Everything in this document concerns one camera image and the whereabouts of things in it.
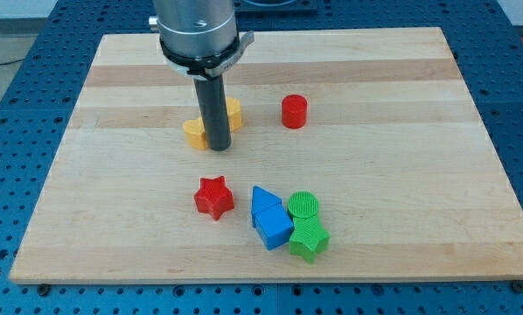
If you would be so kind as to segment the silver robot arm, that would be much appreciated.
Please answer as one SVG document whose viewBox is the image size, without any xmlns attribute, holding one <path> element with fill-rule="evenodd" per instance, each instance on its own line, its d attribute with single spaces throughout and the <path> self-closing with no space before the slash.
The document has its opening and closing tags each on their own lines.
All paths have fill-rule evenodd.
<svg viewBox="0 0 523 315">
<path fill-rule="evenodd" d="M 150 28 L 166 62 L 183 75 L 212 80 L 241 59 L 255 34 L 239 34 L 233 0 L 154 0 Z"/>
</svg>

